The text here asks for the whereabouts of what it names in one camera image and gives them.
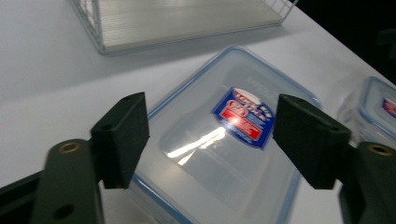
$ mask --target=wire rack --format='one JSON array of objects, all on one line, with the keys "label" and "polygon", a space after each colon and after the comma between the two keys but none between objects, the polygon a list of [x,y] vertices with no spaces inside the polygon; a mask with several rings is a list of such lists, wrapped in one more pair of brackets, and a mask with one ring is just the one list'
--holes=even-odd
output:
[{"label": "wire rack", "polygon": [[280,24],[297,1],[71,0],[103,54]]}]

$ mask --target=clear plastic lid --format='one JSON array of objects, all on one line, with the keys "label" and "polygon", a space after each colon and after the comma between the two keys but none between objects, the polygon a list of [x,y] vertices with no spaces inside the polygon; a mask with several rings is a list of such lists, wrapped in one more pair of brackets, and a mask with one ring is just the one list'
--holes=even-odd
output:
[{"label": "clear plastic lid", "polygon": [[227,48],[150,112],[134,182],[182,222],[281,222],[298,172],[272,138],[280,93],[319,106],[272,65]]},{"label": "clear plastic lid", "polygon": [[377,77],[369,77],[359,104],[361,116],[396,141],[396,90]]}]

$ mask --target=transparent plastic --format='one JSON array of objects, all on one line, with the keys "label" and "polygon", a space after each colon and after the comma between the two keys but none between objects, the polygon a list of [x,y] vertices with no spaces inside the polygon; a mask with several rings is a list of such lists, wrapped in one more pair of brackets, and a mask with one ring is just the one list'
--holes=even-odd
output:
[{"label": "transparent plastic", "polygon": [[280,24],[289,0],[70,0],[100,53]]},{"label": "transparent plastic", "polygon": [[340,107],[338,120],[351,131],[350,144],[377,142],[396,148],[396,89],[376,77],[368,77]]},{"label": "transparent plastic", "polygon": [[211,111],[232,87],[274,112],[280,93],[319,106],[270,64],[229,47],[149,113],[134,182],[183,223],[282,223],[298,173],[271,134],[264,148],[250,147],[215,119]]},{"label": "transparent plastic", "polygon": [[133,212],[129,223],[136,224],[190,224],[191,221],[180,214],[171,204],[165,201],[157,192],[150,186],[134,176],[133,181],[129,187],[130,194],[126,197],[131,197],[133,206],[129,209]]}]

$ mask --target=blue lid rim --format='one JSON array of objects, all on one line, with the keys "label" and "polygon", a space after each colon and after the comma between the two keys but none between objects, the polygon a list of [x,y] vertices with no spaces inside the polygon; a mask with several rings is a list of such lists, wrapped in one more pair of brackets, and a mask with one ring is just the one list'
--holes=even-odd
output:
[{"label": "blue lid rim", "polygon": [[142,189],[147,195],[154,200],[155,203],[159,204],[169,215],[174,217],[179,223],[192,224],[185,216],[183,216],[174,206],[168,203],[161,195],[155,192],[145,181],[143,181],[138,175],[132,177],[132,181]]},{"label": "blue lid rim", "polygon": [[251,52],[248,49],[245,49],[240,46],[230,46],[227,49],[225,49],[223,52],[220,54],[216,55],[213,57],[211,60],[209,60],[207,63],[205,63],[198,71],[192,75],[191,78],[187,82],[185,82],[180,88],[178,88],[176,91],[171,93],[166,99],[164,99],[159,105],[155,106],[149,113],[148,113],[148,118],[152,119],[155,115],[158,114],[158,112],[161,111],[161,109],[168,105],[170,102],[172,102],[177,96],[179,96],[184,90],[186,90],[192,83],[194,83],[199,77],[201,77],[203,74],[206,73],[207,70],[212,68],[218,61],[220,61],[223,57],[225,57],[230,51],[233,50],[238,50],[243,53],[246,53],[249,57],[252,57],[256,62],[261,63],[262,65],[268,67],[271,71],[285,79],[287,82],[289,82],[291,85],[295,86],[299,91],[303,92],[306,96],[311,98],[313,100],[313,105],[316,106],[317,108],[321,108],[321,104],[319,99],[310,91],[308,91],[306,88],[304,88],[302,85],[288,77],[286,74],[275,68],[273,65],[265,61],[264,59],[260,58],[258,55],[255,53]]},{"label": "blue lid rim", "polygon": [[298,170],[294,171],[294,174],[291,178],[290,185],[288,192],[286,194],[285,201],[283,202],[282,208],[280,209],[279,216],[277,218],[276,224],[284,224],[288,223],[289,217],[290,217],[290,209],[291,205],[293,204],[295,200],[295,195],[298,189],[298,184],[301,179],[301,174]]},{"label": "blue lid rim", "polygon": [[376,122],[375,119],[372,116],[370,116],[370,114],[365,109],[367,101],[368,101],[368,95],[369,95],[370,89],[372,88],[372,86],[374,85],[375,82],[381,83],[382,85],[384,85],[390,89],[394,89],[393,87],[391,87],[389,84],[385,83],[378,77],[368,77],[365,80],[364,85],[363,85],[365,92],[364,92],[364,94],[361,95],[361,98],[359,100],[358,112],[361,115],[361,117],[364,118],[364,120],[366,120],[367,123],[373,124],[375,127],[380,129],[381,131],[383,131],[389,137],[396,139],[396,133],[392,132],[391,130],[383,127],[378,122]]}]

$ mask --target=white table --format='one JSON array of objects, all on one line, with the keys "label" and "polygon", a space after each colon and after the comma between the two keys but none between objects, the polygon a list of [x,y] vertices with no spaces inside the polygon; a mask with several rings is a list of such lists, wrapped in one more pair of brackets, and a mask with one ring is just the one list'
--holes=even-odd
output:
[{"label": "white table", "polygon": [[[278,27],[217,35],[105,57],[67,0],[0,2],[0,187],[42,169],[47,151],[89,129],[121,97],[148,107],[230,45],[251,49],[311,90],[331,116],[371,66],[295,8]],[[338,190],[302,181],[290,223],[342,223]],[[128,199],[104,192],[108,223],[128,223]]]}]

